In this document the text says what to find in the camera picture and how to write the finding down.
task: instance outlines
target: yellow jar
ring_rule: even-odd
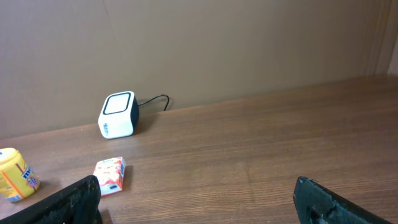
[[[10,202],[32,195],[39,180],[18,150],[0,149],[0,194]]]

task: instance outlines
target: black power cord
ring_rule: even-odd
[[[161,97],[161,96],[167,97],[167,103],[166,103],[166,106],[164,107],[164,111],[165,111],[165,110],[167,109],[167,106],[169,105],[169,102],[170,102],[169,96],[167,96],[167,95],[165,95],[165,94],[161,94],[161,95],[159,95],[159,96],[155,96],[155,97],[153,97],[152,99],[150,99],[150,100],[148,100],[148,101],[146,101],[146,102],[143,102],[143,103],[138,104],[138,106],[145,105],[145,104],[151,102],[152,100],[154,100],[154,99],[156,99],[156,98],[158,98],[158,97]]]

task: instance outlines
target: brown tabletop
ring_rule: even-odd
[[[97,124],[0,141],[41,180],[11,215],[123,156],[122,192],[101,199],[105,223],[298,223],[304,175],[398,223],[398,78],[358,78],[141,116],[106,140]]]

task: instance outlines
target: small carton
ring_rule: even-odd
[[[119,192],[123,189],[123,177],[126,163],[122,157],[97,162],[94,176],[101,188],[101,196]]]

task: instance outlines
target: container lid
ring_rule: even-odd
[[[0,149],[0,166],[8,163],[18,155],[18,150],[13,148]]]

